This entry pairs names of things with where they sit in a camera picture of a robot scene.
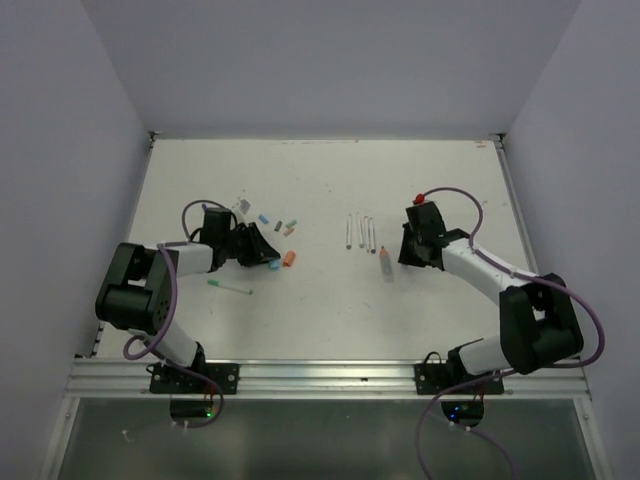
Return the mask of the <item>orange highlighter cap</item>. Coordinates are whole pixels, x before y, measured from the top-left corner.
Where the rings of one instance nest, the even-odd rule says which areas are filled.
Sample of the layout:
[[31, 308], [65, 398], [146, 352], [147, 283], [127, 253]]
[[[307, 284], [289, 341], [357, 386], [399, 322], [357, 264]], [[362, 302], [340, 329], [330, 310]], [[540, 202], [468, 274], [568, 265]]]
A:
[[288, 251], [282, 261], [284, 267], [291, 267], [296, 260], [296, 253], [292, 250]]

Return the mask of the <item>orange highlighter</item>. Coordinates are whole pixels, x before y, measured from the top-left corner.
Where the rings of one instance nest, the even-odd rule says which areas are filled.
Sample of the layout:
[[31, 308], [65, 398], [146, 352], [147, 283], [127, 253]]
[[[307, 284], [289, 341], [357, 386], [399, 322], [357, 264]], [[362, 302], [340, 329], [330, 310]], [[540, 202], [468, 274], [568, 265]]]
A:
[[385, 283], [393, 282], [394, 275], [393, 275], [391, 256], [388, 250], [384, 246], [381, 246], [379, 249], [379, 262], [380, 262], [383, 281]]

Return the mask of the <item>blue pen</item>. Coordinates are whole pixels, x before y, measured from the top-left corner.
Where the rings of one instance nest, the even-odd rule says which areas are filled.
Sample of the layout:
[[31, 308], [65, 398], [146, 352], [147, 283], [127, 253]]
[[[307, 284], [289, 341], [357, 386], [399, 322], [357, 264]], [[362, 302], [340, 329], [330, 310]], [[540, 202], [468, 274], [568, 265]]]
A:
[[371, 254], [375, 254], [377, 251], [375, 222], [372, 217], [368, 218], [368, 236], [369, 236], [369, 251]]

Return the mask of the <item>teal pen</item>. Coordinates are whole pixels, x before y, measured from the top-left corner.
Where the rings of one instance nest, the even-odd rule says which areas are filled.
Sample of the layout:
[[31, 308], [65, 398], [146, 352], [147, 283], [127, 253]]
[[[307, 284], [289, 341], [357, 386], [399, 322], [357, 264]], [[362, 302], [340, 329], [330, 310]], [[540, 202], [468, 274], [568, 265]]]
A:
[[207, 284], [215, 288], [232, 291], [232, 292], [236, 292], [243, 295], [252, 295], [254, 293], [254, 290], [251, 288], [240, 287], [240, 286], [229, 284], [228, 282], [222, 282], [216, 279], [208, 279]]

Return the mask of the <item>green capped pen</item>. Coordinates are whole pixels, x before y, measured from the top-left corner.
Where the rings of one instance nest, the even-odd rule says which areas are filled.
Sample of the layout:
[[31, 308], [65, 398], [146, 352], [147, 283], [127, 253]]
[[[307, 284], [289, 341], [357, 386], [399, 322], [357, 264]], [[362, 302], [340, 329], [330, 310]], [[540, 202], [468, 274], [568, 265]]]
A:
[[356, 232], [358, 245], [361, 249], [366, 248], [366, 225], [359, 212], [356, 213]]

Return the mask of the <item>grey capped pen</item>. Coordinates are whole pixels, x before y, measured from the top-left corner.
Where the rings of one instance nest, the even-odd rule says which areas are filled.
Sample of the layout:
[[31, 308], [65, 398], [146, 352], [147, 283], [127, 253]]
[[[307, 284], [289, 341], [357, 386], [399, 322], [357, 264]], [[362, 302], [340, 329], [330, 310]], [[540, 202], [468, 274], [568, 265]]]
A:
[[345, 234], [345, 248], [351, 250], [353, 246], [353, 233], [352, 233], [353, 220], [352, 215], [349, 213], [346, 219], [346, 234]]

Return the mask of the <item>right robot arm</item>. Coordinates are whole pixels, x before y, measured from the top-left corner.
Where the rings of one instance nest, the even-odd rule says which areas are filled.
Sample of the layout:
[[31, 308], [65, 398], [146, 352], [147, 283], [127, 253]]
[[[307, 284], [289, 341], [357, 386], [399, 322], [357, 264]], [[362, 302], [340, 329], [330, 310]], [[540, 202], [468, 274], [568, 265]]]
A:
[[445, 379], [468, 392], [481, 375], [499, 370], [529, 374], [579, 354], [584, 347], [577, 316], [563, 280], [521, 273], [482, 248], [470, 235], [448, 230], [435, 203], [406, 209], [398, 262], [454, 275], [478, 290], [499, 310], [499, 333], [457, 346], [447, 354]]

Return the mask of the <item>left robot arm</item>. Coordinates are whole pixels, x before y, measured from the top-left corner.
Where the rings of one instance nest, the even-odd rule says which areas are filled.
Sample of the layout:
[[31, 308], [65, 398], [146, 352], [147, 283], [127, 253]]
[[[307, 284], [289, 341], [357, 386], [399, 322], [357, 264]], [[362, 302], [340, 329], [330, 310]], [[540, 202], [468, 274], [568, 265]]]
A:
[[175, 319], [178, 279], [209, 274], [228, 260], [254, 267], [281, 259], [254, 223], [211, 203], [203, 224], [179, 242], [154, 248], [140, 244], [117, 246], [95, 302], [99, 320], [130, 334], [125, 359], [153, 355], [174, 367], [172, 379], [185, 392], [201, 390], [208, 379], [206, 356]]

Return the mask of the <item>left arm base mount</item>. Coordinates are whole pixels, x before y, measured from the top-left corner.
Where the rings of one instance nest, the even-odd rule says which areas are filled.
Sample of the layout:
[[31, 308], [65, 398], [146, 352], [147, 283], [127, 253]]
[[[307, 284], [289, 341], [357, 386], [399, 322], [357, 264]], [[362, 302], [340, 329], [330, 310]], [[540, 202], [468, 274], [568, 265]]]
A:
[[203, 428], [216, 421], [227, 396], [238, 390], [237, 363], [205, 362], [199, 371], [157, 362], [146, 367], [149, 392], [169, 395], [171, 420], [185, 429]]

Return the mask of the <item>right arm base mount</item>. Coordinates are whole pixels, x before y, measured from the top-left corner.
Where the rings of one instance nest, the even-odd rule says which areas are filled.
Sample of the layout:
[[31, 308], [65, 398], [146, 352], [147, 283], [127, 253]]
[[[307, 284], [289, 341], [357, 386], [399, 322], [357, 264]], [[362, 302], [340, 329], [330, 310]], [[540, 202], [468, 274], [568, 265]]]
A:
[[487, 396], [505, 393], [503, 380], [494, 379], [494, 372], [470, 375], [450, 366], [435, 351], [429, 352], [413, 369], [418, 395], [436, 395], [456, 385], [473, 382], [472, 386], [450, 392], [450, 395], [462, 395], [463, 400], [439, 400], [439, 408], [446, 420], [463, 427], [474, 428], [480, 424], [484, 418]]

